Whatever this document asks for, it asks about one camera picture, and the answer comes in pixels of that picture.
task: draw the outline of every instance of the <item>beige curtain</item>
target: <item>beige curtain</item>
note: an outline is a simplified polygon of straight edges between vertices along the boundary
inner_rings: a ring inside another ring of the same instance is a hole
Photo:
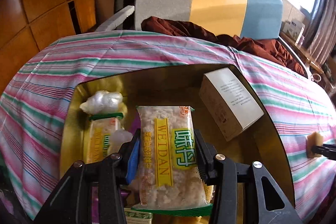
[[[308,52],[322,65],[331,53],[336,42],[336,1],[325,0],[323,14],[316,35]]]

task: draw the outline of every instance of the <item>food package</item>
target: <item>food package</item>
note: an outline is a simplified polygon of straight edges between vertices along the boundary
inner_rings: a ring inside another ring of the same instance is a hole
[[[121,145],[132,140],[133,135],[121,128],[122,113],[94,115],[90,124],[90,141],[86,163],[103,160],[118,152]]]
[[[136,209],[182,210],[208,206],[197,169],[191,108],[139,106],[140,200]]]
[[[119,92],[99,90],[79,107],[88,114],[108,114],[117,112],[123,96]]]

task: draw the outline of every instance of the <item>dark red cloth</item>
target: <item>dark red cloth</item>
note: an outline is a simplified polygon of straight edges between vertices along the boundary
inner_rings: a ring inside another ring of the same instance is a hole
[[[143,31],[157,32],[176,37],[194,37],[220,45],[234,47],[239,51],[248,52],[273,61],[304,76],[301,65],[276,39],[253,40],[246,37],[240,39],[236,35],[231,37],[227,34],[215,36],[212,32],[192,22],[166,20],[157,17],[145,19],[141,24],[141,28]]]

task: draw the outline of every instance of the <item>metal screw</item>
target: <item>metal screw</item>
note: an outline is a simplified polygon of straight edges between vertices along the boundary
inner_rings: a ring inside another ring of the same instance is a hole
[[[118,160],[118,159],[120,159],[121,158],[121,155],[119,154],[119,153],[113,153],[113,154],[111,154],[111,159],[113,159],[113,160]]]
[[[83,162],[81,160],[76,160],[74,163],[73,163],[73,166],[75,168],[80,168],[83,166]]]
[[[263,165],[262,165],[262,163],[259,162],[259,161],[254,161],[254,162],[253,162],[253,166],[256,167],[256,168],[261,168]]]
[[[225,160],[225,156],[223,154],[217,154],[216,159],[217,160]]]

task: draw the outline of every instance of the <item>bed sheet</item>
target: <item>bed sheet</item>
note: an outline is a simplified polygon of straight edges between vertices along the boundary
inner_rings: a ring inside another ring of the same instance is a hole
[[[0,98],[0,149],[22,206],[34,219],[58,182],[63,124],[76,85],[139,69],[198,63],[239,68],[271,116],[290,163],[296,211],[309,220],[328,194],[336,162],[307,159],[313,131],[334,143],[336,112],[316,83],[271,61],[189,37],[111,31],[65,37],[27,62]]]

